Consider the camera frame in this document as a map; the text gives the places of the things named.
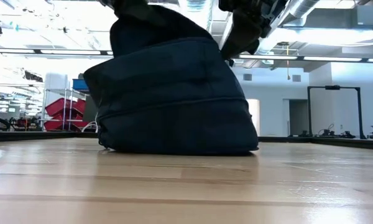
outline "robotic arm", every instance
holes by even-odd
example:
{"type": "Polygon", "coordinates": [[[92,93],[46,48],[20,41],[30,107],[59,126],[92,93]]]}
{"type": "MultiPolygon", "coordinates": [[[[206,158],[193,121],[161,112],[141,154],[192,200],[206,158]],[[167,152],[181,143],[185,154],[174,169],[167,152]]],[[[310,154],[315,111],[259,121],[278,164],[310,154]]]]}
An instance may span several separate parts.
{"type": "MultiPolygon", "coordinates": [[[[155,26],[163,26],[165,19],[149,10],[145,0],[98,0],[102,5],[119,13],[131,14],[155,26]]],[[[271,24],[285,9],[289,0],[219,0],[222,11],[233,13],[233,26],[221,54],[230,59],[242,52],[254,54],[259,39],[270,34],[271,24]]]]}

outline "black stand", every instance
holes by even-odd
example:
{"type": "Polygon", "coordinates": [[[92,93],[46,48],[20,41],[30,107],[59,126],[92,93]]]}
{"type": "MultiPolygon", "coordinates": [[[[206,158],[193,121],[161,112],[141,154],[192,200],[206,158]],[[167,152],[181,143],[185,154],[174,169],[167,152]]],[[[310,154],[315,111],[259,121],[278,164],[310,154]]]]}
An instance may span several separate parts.
{"type": "Polygon", "coordinates": [[[325,90],[340,90],[340,89],[354,89],[357,91],[358,97],[358,117],[359,117],[359,137],[360,139],[366,139],[362,128],[362,105],[361,105],[361,87],[341,87],[339,85],[334,86],[308,86],[308,128],[309,135],[312,136],[312,125],[311,125],[311,89],[312,88],[324,88],[325,90]]]}

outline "wood grain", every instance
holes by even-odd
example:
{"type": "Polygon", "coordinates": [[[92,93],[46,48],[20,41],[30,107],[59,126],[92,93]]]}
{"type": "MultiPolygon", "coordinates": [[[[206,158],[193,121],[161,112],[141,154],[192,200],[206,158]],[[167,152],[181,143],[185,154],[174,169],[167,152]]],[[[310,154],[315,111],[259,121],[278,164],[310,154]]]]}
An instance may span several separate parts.
{"type": "Polygon", "coordinates": [[[193,157],[0,142],[0,223],[373,223],[373,150],[260,148],[193,157]]]}

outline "wooden tabletop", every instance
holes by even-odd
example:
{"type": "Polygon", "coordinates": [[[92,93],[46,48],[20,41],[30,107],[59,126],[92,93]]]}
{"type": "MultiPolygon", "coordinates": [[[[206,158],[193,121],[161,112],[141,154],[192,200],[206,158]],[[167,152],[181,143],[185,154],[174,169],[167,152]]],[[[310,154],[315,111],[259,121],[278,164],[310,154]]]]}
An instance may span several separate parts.
{"type": "Polygon", "coordinates": [[[247,157],[0,142],[0,224],[373,223],[373,150],[262,143],[247,157]]]}

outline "dark blue bag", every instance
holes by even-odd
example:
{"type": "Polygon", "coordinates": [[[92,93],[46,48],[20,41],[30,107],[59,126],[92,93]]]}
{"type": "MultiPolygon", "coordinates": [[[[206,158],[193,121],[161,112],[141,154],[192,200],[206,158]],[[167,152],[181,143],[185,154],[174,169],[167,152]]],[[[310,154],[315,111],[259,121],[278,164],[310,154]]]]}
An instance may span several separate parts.
{"type": "Polygon", "coordinates": [[[84,78],[105,147],[186,155],[257,149],[241,86],[213,40],[147,47],[94,66],[84,78]]]}

